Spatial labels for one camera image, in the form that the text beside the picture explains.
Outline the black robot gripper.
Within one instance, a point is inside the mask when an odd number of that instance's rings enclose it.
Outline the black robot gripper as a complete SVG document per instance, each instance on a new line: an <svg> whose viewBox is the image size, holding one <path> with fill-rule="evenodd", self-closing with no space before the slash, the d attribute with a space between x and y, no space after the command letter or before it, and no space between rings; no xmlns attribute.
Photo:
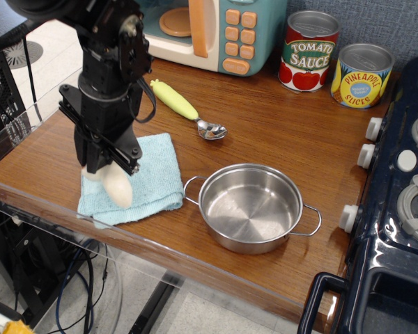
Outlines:
<svg viewBox="0 0 418 334"><path fill-rule="evenodd" d="M127 174L136 173L142 150L133 122L142 90L131 87L115 100L96 100L67 84L59 92L59 108L75 124L74 142L80 165L86 166L88 173L97 173L114 161Z"/></svg>

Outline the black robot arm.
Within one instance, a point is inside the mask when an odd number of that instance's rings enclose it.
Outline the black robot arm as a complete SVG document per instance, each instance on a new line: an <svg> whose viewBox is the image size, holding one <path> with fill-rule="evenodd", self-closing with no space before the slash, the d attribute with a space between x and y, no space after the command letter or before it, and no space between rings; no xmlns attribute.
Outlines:
<svg viewBox="0 0 418 334"><path fill-rule="evenodd" d="M153 92L144 80L153 57L143 34L143 14L136 1L9 1L32 22L56 19L77 32L82 71L77 86L59 88L59 108L75 125L77 159L95 174L117 163L128 175L138 170L142 151L133 123L148 122L155 112L139 116L141 98Z"/></svg>

